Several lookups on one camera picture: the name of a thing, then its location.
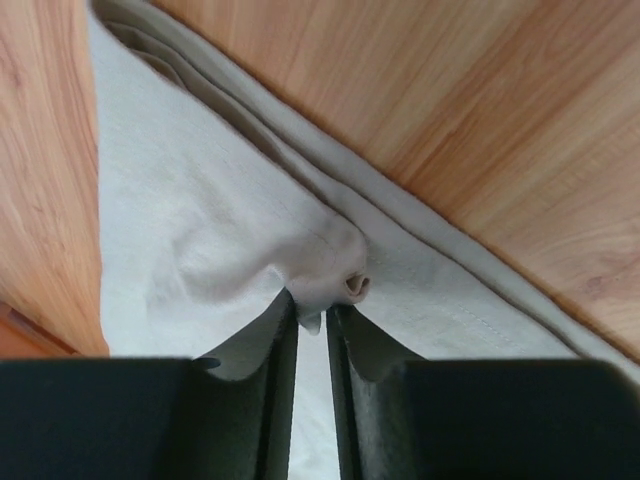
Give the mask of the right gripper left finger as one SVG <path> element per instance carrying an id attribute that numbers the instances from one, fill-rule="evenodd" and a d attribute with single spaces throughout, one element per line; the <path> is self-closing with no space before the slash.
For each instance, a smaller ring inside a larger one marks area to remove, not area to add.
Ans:
<path id="1" fill-rule="evenodd" d="M 298 326 L 280 292 L 196 359 L 1 364 L 5 479 L 283 479 Z"/>

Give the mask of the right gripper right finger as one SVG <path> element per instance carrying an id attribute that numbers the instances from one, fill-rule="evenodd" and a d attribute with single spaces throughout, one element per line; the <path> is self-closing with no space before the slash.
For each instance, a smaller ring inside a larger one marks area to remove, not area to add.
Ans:
<path id="1" fill-rule="evenodd" d="M 344 479 L 635 479 L 639 395 L 593 360 L 427 360 L 327 314 Z"/>

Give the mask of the beige t shirt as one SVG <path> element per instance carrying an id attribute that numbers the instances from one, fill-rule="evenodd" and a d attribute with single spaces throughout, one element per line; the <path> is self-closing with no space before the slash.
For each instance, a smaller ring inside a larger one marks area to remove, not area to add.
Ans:
<path id="1" fill-rule="evenodd" d="M 87 5 L 99 129 L 100 322 L 115 356 L 198 357 L 283 289 L 419 354 L 639 367 L 144 1 Z"/>

